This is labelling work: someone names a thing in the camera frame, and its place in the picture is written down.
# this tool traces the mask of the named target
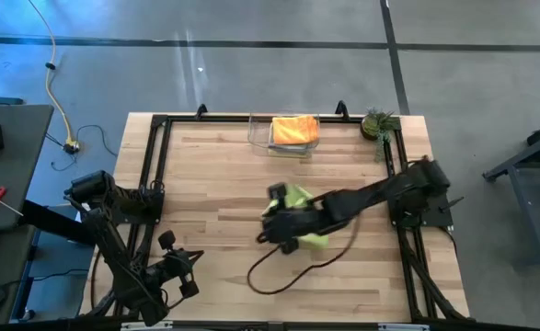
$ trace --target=potted plant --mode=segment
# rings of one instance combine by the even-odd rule
[[[363,138],[376,142],[376,162],[384,158],[384,143],[390,143],[389,131],[397,129],[398,118],[392,117],[393,111],[384,113],[376,108],[368,108],[368,115],[362,120],[360,131]]]

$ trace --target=concrete floor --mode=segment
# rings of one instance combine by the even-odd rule
[[[386,42],[378,0],[41,1],[62,37],[169,40]],[[540,0],[389,0],[397,42],[540,45]],[[27,2],[0,1],[0,35],[46,35]],[[44,63],[51,48],[0,44],[0,96],[50,103]],[[458,258],[470,313],[480,321],[540,327],[540,268],[507,178],[480,174],[523,148],[540,128],[540,52],[401,51],[411,114],[428,122],[435,157],[453,183]],[[53,91],[74,128],[99,124],[118,149],[130,111],[333,111],[376,106],[398,112],[387,50],[58,47]],[[54,116],[50,133],[63,139]],[[76,166],[45,143],[29,197],[59,204],[88,172],[112,171],[99,132],[82,131]]]

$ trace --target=wooden table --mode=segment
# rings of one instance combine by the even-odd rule
[[[114,173],[121,187],[138,185],[152,115],[129,114]],[[425,119],[404,116],[401,124],[408,160],[431,155]],[[155,230],[149,263],[163,256],[156,238],[168,229],[176,234],[177,247],[203,249],[205,254],[194,268],[200,294],[172,310],[168,319],[409,321],[398,241],[385,203],[362,213],[358,238],[338,262],[309,272],[290,290],[277,295],[259,295],[247,286],[248,269],[272,248],[255,242],[261,228],[260,214],[269,203],[269,185],[281,181],[299,184],[318,195],[386,178],[384,163],[373,159],[375,144],[365,141],[357,126],[321,124],[320,144],[312,159],[255,155],[247,143],[247,123],[177,122],[171,133],[164,215]],[[395,168],[400,169],[395,145],[392,151]],[[158,144],[153,159],[152,169],[158,159]],[[336,255],[348,243],[350,229],[330,234],[327,249],[274,255],[259,266],[253,282],[265,290],[280,288],[303,268]],[[129,227],[120,225],[119,231],[126,239]],[[423,228],[423,239],[432,278],[454,307],[468,315],[452,242],[435,228]],[[100,260],[97,300],[110,288],[111,280],[108,267]],[[422,288],[419,281],[416,283],[419,307],[425,312]],[[178,280],[171,280],[164,286],[170,303],[179,298],[178,285]],[[89,307],[88,279],[81,312]]]

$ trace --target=orange sponge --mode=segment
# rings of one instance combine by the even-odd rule
[[[271,119],[273,142],[276,144],[311,143],[318,139],[318,125],[314,117],[276,117]]]

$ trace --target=green cloth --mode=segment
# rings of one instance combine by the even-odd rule
[[[306,206],[306,201],[312,198],[312,194],[308,193],[298,185],[286,184],[286,208],[304,207]],[[268,208],[263,213],[265,214],[271,207],[274,207],[277,204],[277,200],[272,200]],[[298,237],[298,239],[318,248],[325,248],[328,245],[328,235],[307,234]]]

